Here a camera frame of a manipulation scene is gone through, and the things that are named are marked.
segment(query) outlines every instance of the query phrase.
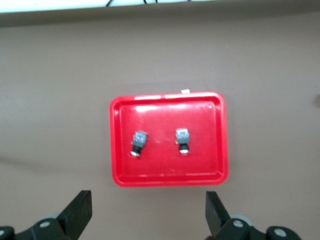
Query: round metal bolt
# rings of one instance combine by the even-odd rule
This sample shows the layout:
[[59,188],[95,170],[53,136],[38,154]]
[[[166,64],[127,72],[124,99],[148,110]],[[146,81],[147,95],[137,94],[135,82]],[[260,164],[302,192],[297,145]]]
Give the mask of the round metal bolt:
[[239,220],[234,220],[233,221],[233,225],[235,225],[237,228],[243,228],[244,227],[244,224]]
[[277,234],[277,235],[280,236],[280,237],[286,237],[286,236],[287,236],[286,232],[283,231],[283,230],[280,229],[280,228],[276,228],[276,229],[274,230],[274,233]]
[[44,222],[40,223],[39,227],[40,228],[45,228],[45,227],[48,227],[49,225],[50,225],[49,221],[44,221]]

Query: small electronic component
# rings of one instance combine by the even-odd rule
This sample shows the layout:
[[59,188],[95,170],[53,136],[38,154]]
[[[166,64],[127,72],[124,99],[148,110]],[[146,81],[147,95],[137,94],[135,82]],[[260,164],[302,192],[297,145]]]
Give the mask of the small electronic component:
[[145,132],[136,131],[133,135],[131,154],[139,157],[141,149],[145,146],[148,135]]
[[186,128],[179,128],[175,130],[175,136],[176,136],[176,144],[179,144],[179,151],[182,154],[189,153],[189,131]]

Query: black cable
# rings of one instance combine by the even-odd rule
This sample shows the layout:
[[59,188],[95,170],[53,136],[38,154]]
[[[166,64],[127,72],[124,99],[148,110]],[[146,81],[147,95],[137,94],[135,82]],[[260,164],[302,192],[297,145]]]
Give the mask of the black cable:
[[109,7],[109,5],[111,4],[113,0],[109,0],[108,3],[105,5],[106,7]]

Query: gray surface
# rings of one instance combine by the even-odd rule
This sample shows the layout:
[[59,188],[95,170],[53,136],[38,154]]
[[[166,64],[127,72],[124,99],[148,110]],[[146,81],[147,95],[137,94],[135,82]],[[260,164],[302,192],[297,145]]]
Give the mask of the gray surface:
[[[201,240],[214,190],[261,231],[319,237],[319,8],[219,4],[0,15],[0,226],[22,231],[91,189],[82,240]],[[225,97],[225,184],[116,186],[110,101],[186,88]]]

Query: red plastic tray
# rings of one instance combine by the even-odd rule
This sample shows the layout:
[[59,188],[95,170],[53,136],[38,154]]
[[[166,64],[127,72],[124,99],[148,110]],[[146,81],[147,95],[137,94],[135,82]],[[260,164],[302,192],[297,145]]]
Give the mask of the red plastic tray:
[[[217,92],[119,96],[110,104],[112,177],[122,187],[218,185],[228,176],[225,100]],[[180,154],[176,129],[187,128]],[[140,157],[133,135],[148,138]]]

